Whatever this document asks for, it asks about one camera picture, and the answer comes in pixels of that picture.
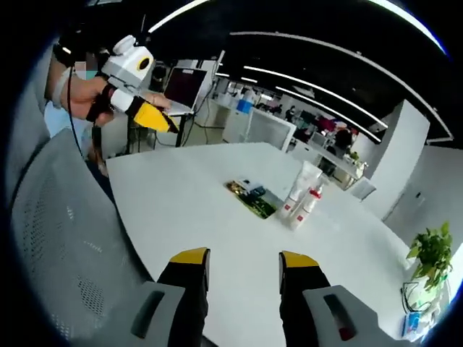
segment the blue object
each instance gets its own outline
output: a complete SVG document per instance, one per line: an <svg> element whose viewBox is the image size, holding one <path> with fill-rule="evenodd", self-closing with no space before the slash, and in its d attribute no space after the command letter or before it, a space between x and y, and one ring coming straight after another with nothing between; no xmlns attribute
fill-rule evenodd
<svg viewBox="0 0 463 347"><path fill-rule="evenodd" d="M237 110L241 111L242 113L249 113L252 108L252 103L246 100L240 100L238 102Z"/></svg>

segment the black ceiling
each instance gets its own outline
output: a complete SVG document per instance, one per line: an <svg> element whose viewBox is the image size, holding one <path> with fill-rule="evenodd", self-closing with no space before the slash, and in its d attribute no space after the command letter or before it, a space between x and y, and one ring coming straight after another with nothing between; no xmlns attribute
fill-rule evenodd
<svg viewBox="0 0 463 347"><path fill-rule="evenodd" d="M188 2L125 1L121 18L127 27L138 30L142 14L147 14L145 26L150 27ZM456 139L436 145L463 148L463 136L458 131L463 125L458 1L406 0L398 5L423 22L448 55L402 18L367 0L211 0L155 31L150 50L161 59L210 59L224 49L221 72L230 73L233 79L245 76L268 89L279 85L292 90L293 82L259 72L243 72L242 67L277 71L331 90L378 118L406 98L430 120L428 138L447 137L421 102L399 83L359 59L300 40L229 33L286 33L359 51L405 81L437 109ZM374 123L364 113L330 95L315 91L315 98L361 125Z"/></svg>

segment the white pillar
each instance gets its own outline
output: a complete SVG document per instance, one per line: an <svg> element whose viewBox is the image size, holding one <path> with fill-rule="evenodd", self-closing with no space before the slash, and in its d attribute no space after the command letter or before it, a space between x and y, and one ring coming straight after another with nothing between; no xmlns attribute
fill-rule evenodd
<svg viewBox="0 0 463 347"><path fill-rule="evenodd" d="M429 121L404 100L391 115L389 128L365 172L376 191L363 202L384 218L405 188L428 136Z"/></svg>

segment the white wall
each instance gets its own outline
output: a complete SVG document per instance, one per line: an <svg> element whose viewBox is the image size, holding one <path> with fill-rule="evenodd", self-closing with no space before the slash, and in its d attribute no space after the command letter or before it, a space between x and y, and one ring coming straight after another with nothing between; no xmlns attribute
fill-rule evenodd
<svg viewBox="0 0 463 347"><path fill-rule="evenodd" d="M369 163L375 156L376 144L360 132L352 145L351 151L357 152L361 161Z"/></svg>
<svg viewBox="0 0 463 347"><path fill-rule="evenodd" d="M365 176L376 187L363 204L384 218L404 190L428 136L429 121L404 100L393 111L389 128Z"/></svg>
<svg viewBox="0 0 463 347"><path fill-rule="evenodd" d="M448 220L453 237L449 275L452 296L463 279L463 150L425 146L410 177L410 184L421 191L425 203L419 214L394 232L406 243L426 228L437 228Z"/></svg>

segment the hand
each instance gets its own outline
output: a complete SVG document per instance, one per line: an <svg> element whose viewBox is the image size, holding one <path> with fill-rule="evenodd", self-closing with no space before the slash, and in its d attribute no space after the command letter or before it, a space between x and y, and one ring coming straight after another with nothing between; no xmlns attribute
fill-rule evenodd
<svg viewBox="0 0 463 347"><path fill-rule="evenodd" d="M151 105L163 107L165 109L171 108L171 102L163 94L145 92L143 93L143 97Z"/></svg>
<svg viewBox="0 0 463 347"><path fill-rule="evenodd" d="M91 80L81 80L77 76L71 78L71 112L72 116L79 119L86 119L90 107L98 94L103 92L107 85L101 77L95 77ZM67 82L64 84L63 91L61 92L61 104L69 112L67 105ZM96 119L96 124L102 127L114 118L112 112L101 113Z"/></svg>

